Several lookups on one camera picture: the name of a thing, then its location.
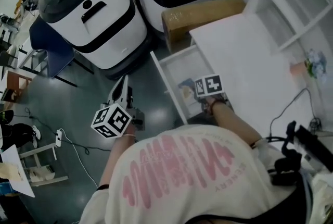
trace plug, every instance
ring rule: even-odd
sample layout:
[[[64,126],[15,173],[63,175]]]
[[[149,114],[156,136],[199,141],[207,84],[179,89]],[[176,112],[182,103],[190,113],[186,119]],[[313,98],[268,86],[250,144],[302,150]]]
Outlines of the plug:
[[[62,131],[57,130],[57,136],[56,136],[56,146],[61,147],[61,138],[62,138]]]

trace white t-shirt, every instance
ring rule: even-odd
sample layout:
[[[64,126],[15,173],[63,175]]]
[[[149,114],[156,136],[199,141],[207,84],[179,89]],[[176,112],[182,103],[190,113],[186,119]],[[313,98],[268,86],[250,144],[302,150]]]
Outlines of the white t-shirt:
[[[282,154],[268,145],[266,150],[252,150],[236,134],[215,126],[140,141],[119,158],[109,189],[93,194],[80,224],[256,217],[295,189],[271,184],[267,170]]]

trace blue chair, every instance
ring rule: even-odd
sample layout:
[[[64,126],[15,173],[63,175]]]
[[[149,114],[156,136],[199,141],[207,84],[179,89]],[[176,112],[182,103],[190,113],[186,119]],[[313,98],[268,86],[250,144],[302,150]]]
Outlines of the blue chair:
[[[74,61],[91,74],[93,71],[74,58],[72,46],[40,16],[29,29],[31,47],[34,50],[45,50],[48,59],[48,76],[56,77],[69,63]]]

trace chair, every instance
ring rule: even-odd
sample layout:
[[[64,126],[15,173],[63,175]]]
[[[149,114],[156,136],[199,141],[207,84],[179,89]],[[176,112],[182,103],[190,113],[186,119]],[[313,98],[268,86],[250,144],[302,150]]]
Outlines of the chair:
[[[74,59],[71,45],[40,16],[29,29],[31,47],[34,50],[47,51],[48,76],[59,74]]]
[[[0,53],[0,66],[3,67],[8,67],[8,68],[12,68],[12,69],[16,69],[15,67],[12,67],[10,64],[12,62],[12,58],[16,58],[13,55],[10,55],[9,53],[7,53],[6,51],[2,51]]]

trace gray floor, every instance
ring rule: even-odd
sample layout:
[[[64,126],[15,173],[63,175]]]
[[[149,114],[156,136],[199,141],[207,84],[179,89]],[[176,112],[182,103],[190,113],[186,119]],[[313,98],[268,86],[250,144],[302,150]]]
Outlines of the gray floor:
[[[165,47],[156,51],[159,59],[168,55]],[[37,76],[29,85],[20,104],[14,106],[16,115],[27,115],[28,107],[33,116],[49,125],[52,130],[63,128],[67,136],[75,143],[112,148],[112,140],[104,139],[90,128],[92,118],[105,102],[114,82],[107,80],[97,69],[91,75],[76,64],[67,67],[59,76],[78,85],[74,88],[56,79]],[[142,140],[172,129],[178,120],[178,114],[168,94],[159,73],[149,58],[141,67],[130,75],[133,87],[134,106],[145,113],[146,130],[137,134]],[[55,141],[55,136],[37,121],[29,118],[16,117],[13,123],[23,122],[35,124],[42,131],[40,146]],[[32,144],[24,146],[30,150]],[[86,169],[98,183],[108,152],[90,150],[86,155],[84,149],[78,147],[78,152]],[[46,186],[34,187],[36,198],[21,195],[30,214],[36,223],[53,224],[76,222],[79,220],[84,206],[95,191],[93,182],[85,174],[75,151],[70,144],[63,143],[56,149],[58,161],[54,161],[52,151],[41,155],[43,164],[52,164],[57,176],[68,175],[69,180]]]

